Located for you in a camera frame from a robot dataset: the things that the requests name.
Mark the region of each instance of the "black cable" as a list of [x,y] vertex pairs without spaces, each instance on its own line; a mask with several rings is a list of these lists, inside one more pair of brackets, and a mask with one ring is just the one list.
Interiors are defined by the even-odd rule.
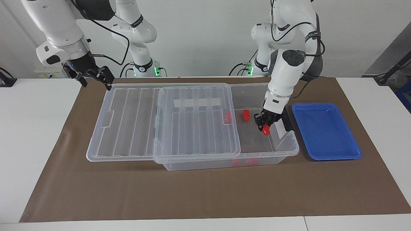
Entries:
[[12,77],[12,78],[13,78],[12,74],[10,74],[10,72],[8,72],[6,69],[4,69],[4,68],[0,67],[0,70],[4,71],[4,73],[6,73],[6,74],[10,75],[10,77]]
[[272,25],[271,25],[271,37],[272,37],[272,39],[273,39],[275,42],[278,42],[278,41],[280,41],[281,39],[283,39],[290,31],[292,31],[294,28],[296,28],[296,27],[298,27],[299,25],[302,25],[302,24],[309,24],[309,25],[311,25],[311,23],[309,23],[309,22],[302,22],[302,23],[295,24],[293,27],[291,27],[291,29],[289,29],[287,32],[285,32],[285,33],[283,34],[283,36],[281,36],[281,38],[278,39],[278,40],[276,40],[276,39],[274,38],[274,34],[272,33]]
[[317,37],[317,39],[320,41],[320,44],[321,44],[321,46],[323,47],[323,51],[320,53],[320,54],[315,54],[315,55],[305,55],[305,56],[311,56],[311,57],[317,57],[317,56],[321,56],[321,55],[323,55],[325,52],[326,52],[326,46],[324,45],[324,43],[323,43],[323,41],[321,40],[321,38],[320,37]]
[[304,85],[304,87],[302,87],[300,93],[299,93],[297,96],[291,97],[290,99],[298,98],[298,97],[301,95],[301,93],[304,91],[305,87],[307,87],[307,85],[308,85],[311,81],[308,81],[308,82]]
[[164,70],[166,73],[166,77],[168,77],[169,75],[167,74],[167,70],[164,67],[159,67],[158,70]]
[[237,64],[236,66],[234,66],[234,67],[231,69],[231,71],[230,71],[230,73],[229,73],[229,76],[231,75],[231,73],[233,73],[233,71],[234,71],[237,67],[239,67],[239,66],[241,66],[241,65],[244,65],[244,63],[239,63],[239,64]]
[[119,77],[119,78],[121,78],[121,76],[123,75],[124,70],[126,69],[126,67],[127,67],[128,65],[131,65],[131,64],[130,64],[130,63],[127,63],[126,65],[123,66],[123,69],[121,69],[120,77]]
[[99,26],[99,27],[101,27],[101,28],[103,28],[103,29],[106,29],[106,30],[110,31],[111,33],[114,33],[114,34],[116,34],[116,35],[119,35],[119,36],[121,36],[121,37],[123,37],[123,38],[125,38],[125,39],[127,40],[126,52],[125,52],[125,54],[124,54],[124,58],[123,58],[123,61],[122,61],[121,63],[115,61],[115,60],[114,60],[113,58],[111,58],[111,57],[108,57],[108,56],[106,56],[106,55],[102,55],[103,58],[108,58],[108,59],[110,59],[111,61],[115,62],[116,64],[118,64],[118,65],[120,65],[120,66],[123,65],[123,64],[124,64],[124,61],[126,60],[128,50],[129,50],[129,48],[130,48],[130,40],[129,40],[126,36],[124,36],[124,35],[116,32],[116,31],[114,31],[114,30],[112,30],[112,29],[109,29],[109,28],[103,26],[102,24],[94,21],[93,19],[89,18],[89,17],[87,16],[87,14],[86,14],[83,10],[81,10],[81,9],[79,8],[79,6],[74,2],[74,0],[71,0],[71,2],[72,2],[72,4],[74,5],[74,7],[81,13],[81,15],[82,15],[85,19],[90,20],[90,21],[92,21],[94,24],[96,24],[97,26]]
[[[129,70],[134,71],[134,69],[133,69],[133,68],[129,68],[129,69],[127,69],[127,71],[129,71]],[[127,78],[127,71],[126,71],[126,78]]]
[[[399,68],[397,71],[399,71],[399,70],[401,70],[401,69],[404,69],[404,68],[406,68],[408,65],[410,65],[411,64],[411,62],[409,62],[409,63],[407,63],[407,64],[405,64],[404,66],[402,66],[401,68]],[[378,75],[376,75],[376,76],[373,76],[373,78],[376,78],[376,77],[378,77],[378,76],[382,76],[382,75],[385,75],[385,74],[387,74],[388,72],[386,72],[386,73],[381,73],[381,74],[378,74]]]
[[254,58],[254,56],[257,54],[258,49],[256,50],[256,52],[254,52],[253,56],[251,56],[250,60],[248,60],[248,62],[251,62],[251,60]]
[[244,68],[244,69],[239,70],[238,73],[237,73],[237,75],[240,75],[240,71],[242,71],[242,74],[244,74],[244,71],[248,71],[248,68]]
[[305,73],[305,72],[301,72],[302,73],[302,75],[304,76],[308,76],[308,77],[310,77],[310,78],[313,78],[313,79],[316,79],[316,78],[318,78],[319,76],[311,76],[311,75],[309,75],[309,74],[307,74],[307,73]]
[[115,15],[115,14],[114,14],[114,17],[120,19],[121,21],[124,21],[122,18],[120,18],[119,16],[117,16],[117,15]]

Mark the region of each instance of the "red object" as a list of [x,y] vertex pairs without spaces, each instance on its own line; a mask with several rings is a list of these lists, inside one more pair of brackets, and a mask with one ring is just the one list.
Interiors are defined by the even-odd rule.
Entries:
[[228,111],[228,112],[226,113],[226,118],[224,119],[224,121],[225,121],[226,123],[230,123],[230,122],[231,122],[231,114],[230,114],[230,111]]
[[242,111],[242,119],[244,119],[244,121],[249,121],[250,120],[250,110],[243,110]]
[[261,131],[264,135],[268,136],[270,132],[270,126],[268,124],[265,124],[263,127],[263,130]]
[[231,161],[231,163],[232,163],[233,167],[238,167],[238,166],[241,165],[240,159],[233,159]]
[[245,163],[248,166],[253,166],[253,165],[258,165],[260,163],[260,160],[258,158],[250,158],[250,159],[245,159]]

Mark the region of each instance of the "green indicator light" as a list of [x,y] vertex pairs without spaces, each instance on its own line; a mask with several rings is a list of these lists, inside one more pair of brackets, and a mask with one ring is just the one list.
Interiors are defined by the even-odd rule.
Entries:
[[155,75],[160,76],[160,70],[158,70],[158,67],[154,67]]
[[249,67],[249,69],[248,69],[248,76],[252,76],[253,75],[253,71],[254,71],[254,67],[253,66],[250,66]]

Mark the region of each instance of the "white wall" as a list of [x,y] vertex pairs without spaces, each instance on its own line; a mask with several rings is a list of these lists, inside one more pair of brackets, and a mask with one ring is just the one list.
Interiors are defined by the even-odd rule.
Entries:
[[[44,36],[24,13],[20,1],[3,1],[32,40],[42,43]],[[268,22],[269,2],[138,0],[140,11],[158,32],[157,40],[148,44],[151,55],[171,76],[227,75],[235,64],[248,61],[256,50],[251,28],[255,23]],[[325,76],[362,76],[410,22],[410,0],[316,0],[313,4],[327,47],[323,57]],[[103,24],[111,27],[118,21],[114,18]],[[109,32],[89,21],[79,20],[78,24],[92,39],[92,52],[122,59],[125,48]],[[303,48],[303,38],[287,47]],[[36,58],[32,53],[27,56]],[[120,72],[120,67],[109,60],[100,58],[97,63],[108,65],[115,76]]]
[[0,0],[0,67],[16,78],[34,78],[34,66],[41,64],[36,57],[36,47]]

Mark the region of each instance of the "black pole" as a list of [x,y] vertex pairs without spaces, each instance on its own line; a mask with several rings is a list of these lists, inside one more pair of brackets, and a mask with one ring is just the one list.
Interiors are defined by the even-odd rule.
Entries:
[[396,72],[398,71],[402,66],[404,66],[404,64],[411,59],[411,51],[408,52],[408,54],[406,54],[404,56],[404,58],[402,58],[395,66],[393,66],[391,68],[390,71],[388,71],[383,77],[381,78],[377,78],[376,81],[381,83],[381,84],[385,84],[387,82],[387,80]]

